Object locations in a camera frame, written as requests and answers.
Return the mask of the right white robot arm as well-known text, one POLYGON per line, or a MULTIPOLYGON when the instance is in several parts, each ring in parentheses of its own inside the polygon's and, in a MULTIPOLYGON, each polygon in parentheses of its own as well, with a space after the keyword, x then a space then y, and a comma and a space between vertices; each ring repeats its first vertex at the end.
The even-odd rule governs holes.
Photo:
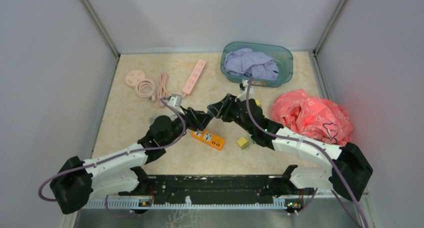
POLYGON ((281 181, 287 194, 314 188, 335 191, 352 202, 362 198, 373 168, 356 144, 328 144, 308 138, 266 118, 253 99, 241 101, 232 94, 207 109, 215 118, 239 125, 257 145, 293 154, 316 165, 288 166, 281 181))

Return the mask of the orange power strip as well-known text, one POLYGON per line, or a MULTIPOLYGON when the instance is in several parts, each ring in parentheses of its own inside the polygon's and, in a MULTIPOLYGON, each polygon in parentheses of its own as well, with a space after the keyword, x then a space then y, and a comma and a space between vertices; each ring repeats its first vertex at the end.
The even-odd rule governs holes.
POLYGON ((159 115, 150 121, 150 126, 147 135, 157 146, 172 146, 176 144, 187 131, 196 141, 199 141, 211 148, 221 151, 225 146, 225 139, 221 136, 214 134, 206 129, 199 131, 194 128, 183 127, 184 120, 180 119, 177 115, 167 116, 159 115))

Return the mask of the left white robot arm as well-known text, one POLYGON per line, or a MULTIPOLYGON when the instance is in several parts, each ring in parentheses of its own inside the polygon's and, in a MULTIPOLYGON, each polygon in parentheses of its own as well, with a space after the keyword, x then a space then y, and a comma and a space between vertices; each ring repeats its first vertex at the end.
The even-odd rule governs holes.
POLYGON ((141 167, 164 155, 165 147, 187 130, 203 131, 212 119, 212 114, 189 107, 175 119, 156 117, 146 135, 123 150, 95 159, 69 158, 49 184, 61 212, 74 213, 89 200, 111 194, 146 194, 150 181, 141 167))

